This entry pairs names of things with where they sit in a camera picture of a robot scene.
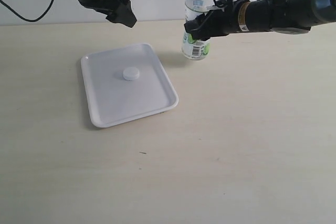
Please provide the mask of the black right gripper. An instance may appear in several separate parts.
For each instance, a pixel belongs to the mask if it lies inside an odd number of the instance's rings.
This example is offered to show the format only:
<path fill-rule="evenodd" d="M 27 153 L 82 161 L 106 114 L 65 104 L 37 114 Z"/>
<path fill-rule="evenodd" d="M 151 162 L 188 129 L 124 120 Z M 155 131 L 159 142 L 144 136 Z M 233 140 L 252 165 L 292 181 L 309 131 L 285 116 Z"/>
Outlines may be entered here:
<path fill-rule="evenodd" d="M 238 12 L 243 0 L 219 0 L 216 3 L 222 8 L 200 14 L 184 24 L 185 31 L 191 34 L 194 40 L 206 41 L 213 37 L 242 32 L 238 24 Z"/>

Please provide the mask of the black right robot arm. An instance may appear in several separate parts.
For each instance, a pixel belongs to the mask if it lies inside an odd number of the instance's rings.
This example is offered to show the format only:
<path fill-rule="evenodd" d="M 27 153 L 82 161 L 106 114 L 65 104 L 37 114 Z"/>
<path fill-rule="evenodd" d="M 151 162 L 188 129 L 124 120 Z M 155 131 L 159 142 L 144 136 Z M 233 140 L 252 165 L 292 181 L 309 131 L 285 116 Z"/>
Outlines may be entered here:
<path fill-rule="evenodd" d="M 219 0 L 184 24 L 193 39 L 238 33 L 305 34 L 335 22 L 335 0 Z"/>

